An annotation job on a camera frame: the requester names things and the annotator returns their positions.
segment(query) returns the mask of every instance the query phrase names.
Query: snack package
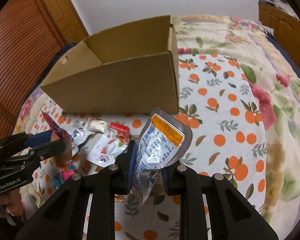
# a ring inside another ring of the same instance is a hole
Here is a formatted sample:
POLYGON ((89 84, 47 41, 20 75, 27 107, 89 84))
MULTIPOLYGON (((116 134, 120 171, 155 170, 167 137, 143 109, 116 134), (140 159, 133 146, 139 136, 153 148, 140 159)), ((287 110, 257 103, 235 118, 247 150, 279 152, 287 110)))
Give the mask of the snack package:
POLYGON ((87 120, 88 130, 93 132, 105 133, 108 127, 106 121, 99 120, 93 116, 89 116, 87 120))
POLYGON ((138 143, 132 192, 141 206, 160 169, 179 160, 189 148, 192 130, 159 108, 152 111, 138 143))
POLYGON ((61 129, 55 121, 51 118, 50 115, 47 113, 42 112, 43 117, 46 119, 46 122, 48 123, 49 127, 53 130, 53 133, 51 134, 51 141, 55 140, 63 140, 66 144, 66 149, 63 153, 60 153, 54 157, 56 161, 56 166, 64 171, 68 171, 69 167, 71 165, 71 159, 72 159, 72 145, 71 145, 71 139, 68 132, 64 129, 61 129))
POLYGON ((77 124, 77 128, 70 135, 72 143, 72 156, 75 156, 79 152, 80 145, 84 144, 88 137, 92 135, 92 132, 87 130, 85 122, 81 121, 77 124))
POLYGON ((103 136, 88 153, 87 160, 101 167, 113 164, 116 157, 127 149, 129 138, 129 127, 111 122, 103 136))

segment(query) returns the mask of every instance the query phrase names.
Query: black metal bracket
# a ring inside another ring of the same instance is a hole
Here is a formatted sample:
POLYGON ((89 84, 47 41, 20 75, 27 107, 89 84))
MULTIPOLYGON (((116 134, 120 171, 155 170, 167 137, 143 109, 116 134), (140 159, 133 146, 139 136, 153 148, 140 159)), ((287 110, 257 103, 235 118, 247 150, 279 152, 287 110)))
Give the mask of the black metal bracket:
MULTIPOLYGON (((97 174, 74 174, 24 225, 16 240, 81 240, 90 194, 87 240, 114 240, 114 194, 130 192, 136 148, 136 142, 131 141, 127 153, 97 174)), ((278 240, 267 222, 222 174, 198 175, 176 162, 162 172, 162 180, 168 195, 181 195, 180 240, 208 239, 202 194, 207 197, 213 240, 278 240)))

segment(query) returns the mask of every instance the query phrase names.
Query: red and white snack package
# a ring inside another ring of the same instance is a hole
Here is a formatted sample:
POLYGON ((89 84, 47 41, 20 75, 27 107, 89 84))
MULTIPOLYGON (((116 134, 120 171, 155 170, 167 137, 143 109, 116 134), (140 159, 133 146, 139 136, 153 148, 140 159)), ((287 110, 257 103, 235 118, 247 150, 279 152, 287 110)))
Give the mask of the red and white snack package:
POLYGON ((113 164, 116 157, 127 149, 129 141, 129 127, 111 122, 103 136, 88 153, 87 160, 101 167, 113 164))

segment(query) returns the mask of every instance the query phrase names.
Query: purple snack bag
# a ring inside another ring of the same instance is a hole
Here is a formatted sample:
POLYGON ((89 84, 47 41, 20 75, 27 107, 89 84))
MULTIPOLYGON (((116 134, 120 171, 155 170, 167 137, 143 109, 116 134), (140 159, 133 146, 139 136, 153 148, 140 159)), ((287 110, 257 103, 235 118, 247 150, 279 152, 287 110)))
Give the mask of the purple snack bag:
POLYGON ((56 161, 56 166, 63 171, 68 171, 71 165, 72 160, 72 144, 70 135, 64 129, 61 129, 55 121, 47 113, 42 112, 43 117, 46 119, 49 127, 52 129, 53 133, 51 134, 51 141, 56 141, 58 139, 63 140, 66 144, 66 149, 64 152, 56 155, 54 157, 56 161))

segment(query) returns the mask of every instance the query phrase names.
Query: human hand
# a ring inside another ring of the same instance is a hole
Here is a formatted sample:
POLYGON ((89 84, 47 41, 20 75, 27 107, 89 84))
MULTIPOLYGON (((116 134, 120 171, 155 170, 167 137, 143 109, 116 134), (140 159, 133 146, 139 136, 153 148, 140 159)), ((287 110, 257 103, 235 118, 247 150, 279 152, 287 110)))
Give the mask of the human hand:
POLYGON ((6 195, 0 196, 0 205, 6 205, 6 211, 12 216, 20 216, 23 213, 23 205, 19 189, 13 190, 6 195))

